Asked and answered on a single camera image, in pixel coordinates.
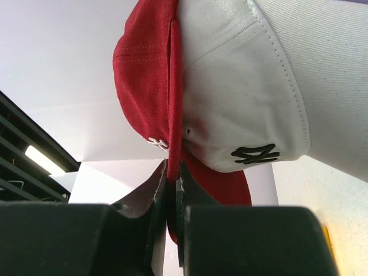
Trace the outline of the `white cap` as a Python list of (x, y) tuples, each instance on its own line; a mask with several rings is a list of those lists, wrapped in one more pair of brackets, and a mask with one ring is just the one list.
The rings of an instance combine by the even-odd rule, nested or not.
[(311, 156), (367, 180), (367, 6), (245, 1), (250, 27), (206, 57), (211, 100), (252, 144), (248, 164)]

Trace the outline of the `yellow plastic tray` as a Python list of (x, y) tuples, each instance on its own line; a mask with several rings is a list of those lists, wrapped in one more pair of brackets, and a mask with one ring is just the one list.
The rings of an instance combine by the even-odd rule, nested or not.
[(324, 238), (325, 238), (326, 244), (328, 246), (329, 252), (331, 254), (331, 258), (332, 258), (332, 260), (334, 262), (336, 262), (335, 255), (334, 255), (334, 250), (333, 250), (333, 246), (332, 246), (332, 243), (331, 243), (331, 238), (330, 238), (330, 235), (329, 235), (329, 230), (328, 230), (328, 228), (327, 228), (327, 226), (325, 224), (323, 224), (321, 226), (321, 228), (323, 230)]

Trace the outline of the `red baseball cap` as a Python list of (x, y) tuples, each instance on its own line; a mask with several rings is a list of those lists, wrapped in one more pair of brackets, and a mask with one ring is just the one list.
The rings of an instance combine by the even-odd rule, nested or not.
[(245, 1), (138, 1), (113, 54), (124, 116), (145, 140), (168, 152), (169, 182), (184, 161), (224, 205), (251, 205), (243, 165), (252, 144), (227, 130), (226, 110), (211, 100), (220, 70), (206, 57), (249, 27)]

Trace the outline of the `purple cap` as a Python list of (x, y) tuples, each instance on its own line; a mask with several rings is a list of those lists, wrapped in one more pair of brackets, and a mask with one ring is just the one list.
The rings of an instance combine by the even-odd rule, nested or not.
[(346, 0), (347, 2), (356, 3), (359, 5), (368, 5), (368, 0)]

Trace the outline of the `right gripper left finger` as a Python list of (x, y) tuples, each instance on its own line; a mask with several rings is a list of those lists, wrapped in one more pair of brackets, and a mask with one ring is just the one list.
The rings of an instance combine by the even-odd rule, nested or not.
[(162, 275), (166, 171), (111, 205), (2, 203), (1, 274)]

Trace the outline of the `black ceiling beams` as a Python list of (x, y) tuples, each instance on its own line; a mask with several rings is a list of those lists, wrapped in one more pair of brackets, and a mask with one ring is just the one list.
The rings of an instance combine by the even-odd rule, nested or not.
[(35, 150), (65, 173), (80, 167), (60, 144), (1, 93), (1, 201), (67, 203), (70, 192), (30, 156)]

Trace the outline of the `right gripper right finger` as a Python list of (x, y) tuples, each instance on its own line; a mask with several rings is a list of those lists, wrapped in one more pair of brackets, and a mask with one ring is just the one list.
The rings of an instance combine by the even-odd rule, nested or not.
[(176, 182), (179, 265), (185, 275), (337, 275), (307, 208), (219, 204), (181, 163)]

